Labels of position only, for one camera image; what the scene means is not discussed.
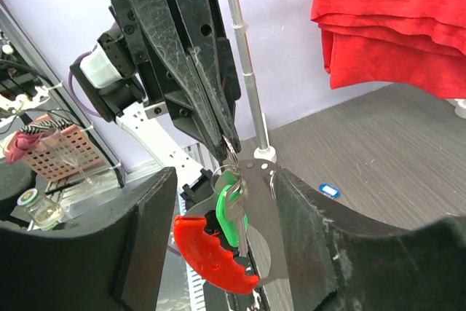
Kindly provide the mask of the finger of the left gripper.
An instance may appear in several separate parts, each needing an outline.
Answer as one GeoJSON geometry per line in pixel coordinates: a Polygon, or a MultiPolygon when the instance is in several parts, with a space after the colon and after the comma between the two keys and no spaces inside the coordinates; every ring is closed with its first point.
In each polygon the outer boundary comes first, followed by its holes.
{"type": "Polygon", "coordinates": [[[208,138],[215,153],[228,149],[225,139],[241,150],[234,125],[236,101],[241,96],[232,48],[224,28],[218,0],[175,0],[188,41],[187,52],[196,80],[206,95],[213,135],[208,138]]]}
{"type": "Polygon", "coordinates": [[[179,86],[164,92],[175,128],[203,143],[217,160],[227,158],[220,126],[213,113],[200,73],[186,53],[167,0],[129,0],[143,38],[179,86]]]}

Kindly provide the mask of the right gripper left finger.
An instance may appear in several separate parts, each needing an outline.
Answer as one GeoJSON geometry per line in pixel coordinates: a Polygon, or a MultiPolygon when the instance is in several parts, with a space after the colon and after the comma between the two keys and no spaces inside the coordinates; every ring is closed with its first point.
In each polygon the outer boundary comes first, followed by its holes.
{"type": "Polygon", "coordinates": [[[154,310],[177,195],[164,168],[51,231],[1,228],[3,310],[154,310]]]}

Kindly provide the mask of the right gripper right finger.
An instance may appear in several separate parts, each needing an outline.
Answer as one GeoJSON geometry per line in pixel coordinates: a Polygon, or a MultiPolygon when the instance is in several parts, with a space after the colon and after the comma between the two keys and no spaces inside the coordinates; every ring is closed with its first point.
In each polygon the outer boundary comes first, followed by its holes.
{"type": "Polygon", "coordinates": [[[465,218],[402,229],[286,169],[275,193],[295,310],[463,310],[465,218]]]}

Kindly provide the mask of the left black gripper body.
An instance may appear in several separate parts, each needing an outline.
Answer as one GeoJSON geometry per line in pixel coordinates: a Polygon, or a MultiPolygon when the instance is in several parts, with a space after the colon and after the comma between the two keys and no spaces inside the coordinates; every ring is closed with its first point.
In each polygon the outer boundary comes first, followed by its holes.
{"type": "MultiPolygon", "coordinates": [[[[143,31],[138,24],[133,8],[129,0],[110,0],[110,10],[116,22],[122,30],[124,43],[129,50],[137,73],[140,74],[146,97],[151,103],[165,102],[169,115],[177,105],[169,106],[164,92],[175,92],[179,86],[173,81],[164,65],[157,59],[150,46],[143,38],[143,31]]],[[[181,16],[176,9],[175,0],[167,0],[176,28],[181,38],[184,49],[187,52],[188,41],[184,39],[186,32],[181,24],[181,16]]]]}

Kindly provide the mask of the metal key holder red handle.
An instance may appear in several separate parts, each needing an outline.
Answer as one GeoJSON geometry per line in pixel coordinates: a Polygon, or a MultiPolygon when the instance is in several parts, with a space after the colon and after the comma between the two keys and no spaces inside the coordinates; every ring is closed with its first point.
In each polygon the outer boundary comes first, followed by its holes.
{"type": "Polygon", "coordinates": [[[262,159],[241,160],[217,168],[210,179],[213,193],[173,222],[173,236],[186,263],[205,281],[232,294],[288,278],[276,203],[278,166],[262,159]],[[235,261],[249,253],[254,228],[266,241],[270,267],[264,276],[247,272],[235,261]]]}

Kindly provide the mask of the green tag key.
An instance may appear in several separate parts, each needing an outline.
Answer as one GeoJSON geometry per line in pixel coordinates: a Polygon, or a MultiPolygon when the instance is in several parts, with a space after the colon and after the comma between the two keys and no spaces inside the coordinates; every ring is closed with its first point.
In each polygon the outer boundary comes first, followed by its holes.
{"type": "Polygon", "coordinates": [[[236,248],[239,256],[248,254],[248,217],[245,213],[247,189],[238,167],[222,165],[211,180],[216,198],[216,218],[228,244],[236,248]]]}

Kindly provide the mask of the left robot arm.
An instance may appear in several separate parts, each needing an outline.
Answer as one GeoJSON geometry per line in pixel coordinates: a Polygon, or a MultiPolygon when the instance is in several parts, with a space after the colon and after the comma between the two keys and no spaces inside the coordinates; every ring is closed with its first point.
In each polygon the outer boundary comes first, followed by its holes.
{"type": "Polygon", "coordinates": [[[241,150],[234,124],[239,78],[218,0],[110,0],[116,25],[71,73],[99,115],[133,134],[162,165],[174,167],[182,192],[207,177],[157,124],[176,129],[218,161],[241,150]]]}

